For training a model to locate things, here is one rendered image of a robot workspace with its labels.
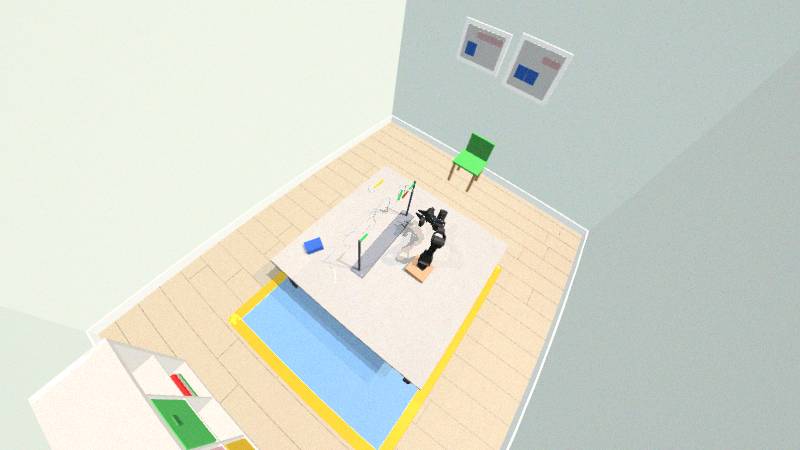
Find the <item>blue rectangular block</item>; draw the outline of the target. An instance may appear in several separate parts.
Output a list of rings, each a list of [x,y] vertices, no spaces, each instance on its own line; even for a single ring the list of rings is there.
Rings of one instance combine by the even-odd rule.
[[[304,243],[308,255],[324,250],[320,237]]]

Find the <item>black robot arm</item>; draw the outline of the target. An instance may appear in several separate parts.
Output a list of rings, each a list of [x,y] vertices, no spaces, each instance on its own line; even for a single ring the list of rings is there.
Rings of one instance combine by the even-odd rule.
[[[433,208],[427,209],[426,212],[427,212],[426,213],[426,215],[427,215],[426,218],[433,219],[432,217],[435,217]],[[441,249],[445,245],[447,237],[446,237],[445,229],[444,229],[446,222],[444,220],[445,220],[447,214],[448,214],[448,212],[446,210],[440,209],[440,212],[439,212],[437,218],[433,221],[432,228],[433,228],[433,230],[435,232],[433,233],[431,241],[430,241],[431,242],[431,244],[430,244],[431,246],[429,247],[428,250],[425,249],[425,251],[420,254],[419,259],[418,259],[418,264],[416,265],[422,272],[427,267],[430,267],[430,265],[431,265],[431,263],[433,261],[433,255],[434,255],[435,251],[437,249]],[[441,238],[439,236],[436,236],[435,235],[436,233],[441,234],[443,238]]]

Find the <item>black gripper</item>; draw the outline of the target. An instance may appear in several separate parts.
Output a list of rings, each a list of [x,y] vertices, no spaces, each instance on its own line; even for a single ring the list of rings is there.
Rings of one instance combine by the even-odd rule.
[[[429,222],[429,223],[430,223],[430,225],[432,225],[432,224],[433,224],[433,221],[436,219],[436,216],[435,216],[435,217],[432,217],[433,219],[428,219],[428,218],[426,218],[426,216],[427,216],[427,215],[426,215],[426,213],[427,213],[426,211],[427,211],[427,210],[426,210],[426,211],[425,211],[425,210],[418,210],[418,211],[419,211],[421,214],[423,214],[423,215],[421,215],[421,214],[419,214],[419,213],[417,213],[417,212],[415,213],[415,214],[418,216],[418,218],[419,218],[419,224],[418,224],[418,226],[419,226],[419,227],[422,227],[422,226],[424,225],[425,221],[426,221],[426,223],[427,223],[427,222]],[[425,217],[423,217],[423,216],[425,216]]]

